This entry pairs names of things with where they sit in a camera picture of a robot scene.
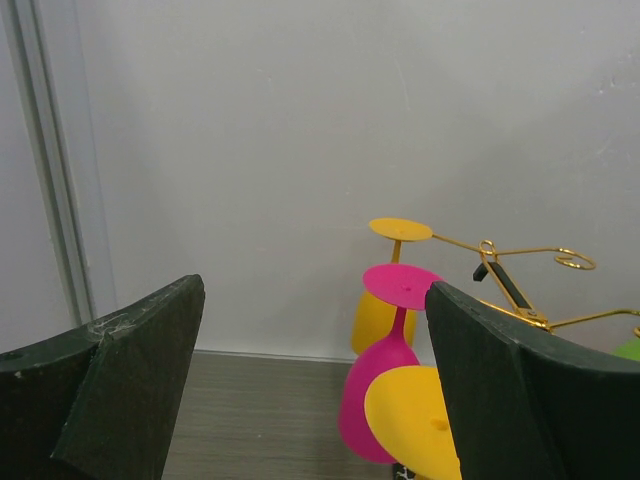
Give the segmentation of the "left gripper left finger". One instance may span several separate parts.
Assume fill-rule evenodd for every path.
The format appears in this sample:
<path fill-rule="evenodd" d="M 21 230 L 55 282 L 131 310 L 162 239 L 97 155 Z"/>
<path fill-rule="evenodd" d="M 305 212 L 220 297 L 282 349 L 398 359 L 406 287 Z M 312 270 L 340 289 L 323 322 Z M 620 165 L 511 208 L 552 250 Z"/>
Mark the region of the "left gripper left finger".
<path fill-rule="evenodd" d="M 201 276 L 1 356 L 4 479 L 159 479 L 205 304 Z"/>

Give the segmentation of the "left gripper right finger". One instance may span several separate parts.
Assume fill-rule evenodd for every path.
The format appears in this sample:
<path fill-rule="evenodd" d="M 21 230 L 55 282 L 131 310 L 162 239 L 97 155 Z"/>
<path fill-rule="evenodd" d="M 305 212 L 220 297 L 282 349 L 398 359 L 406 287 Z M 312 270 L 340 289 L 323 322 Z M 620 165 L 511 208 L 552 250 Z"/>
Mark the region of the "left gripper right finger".
<path fill-rule="evenodd" d="M 636 479 L 639 364 L 436 282 L 425 299 L 465 479 Z"/>

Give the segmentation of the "green goblet front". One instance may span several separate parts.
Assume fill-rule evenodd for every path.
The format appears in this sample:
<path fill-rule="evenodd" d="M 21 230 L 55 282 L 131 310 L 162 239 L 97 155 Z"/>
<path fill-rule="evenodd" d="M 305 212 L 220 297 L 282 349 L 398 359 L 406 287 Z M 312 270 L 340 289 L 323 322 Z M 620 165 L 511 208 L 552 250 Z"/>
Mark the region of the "green goblet front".
<path fill-rule="evenodd" d="M 613 351 L 615 356 L 634 361 L 640 360 L 640 339 L 634 338 Z"/>

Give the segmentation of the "pink plastic goblet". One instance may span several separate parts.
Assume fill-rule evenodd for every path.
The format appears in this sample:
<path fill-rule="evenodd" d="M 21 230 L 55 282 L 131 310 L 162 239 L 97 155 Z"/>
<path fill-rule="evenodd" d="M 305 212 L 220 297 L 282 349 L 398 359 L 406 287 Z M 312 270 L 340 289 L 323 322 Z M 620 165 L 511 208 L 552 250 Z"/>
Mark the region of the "pink plastic goblet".
<path fill-rule="evenodd" d="M 395 460 L 369 428 L 365 395 L 382 373 L 419 363 L 405 338 L 405 322 L 409 312 L 425 309 L 426 293 L 440 279 L 429 270 L 402 263 L 375 265 L 363 274 L 365 292 L 352 337 L 357 359 L 345 380 L 338 429 L 345 445 L 369 462 L 393 464 Z"/>

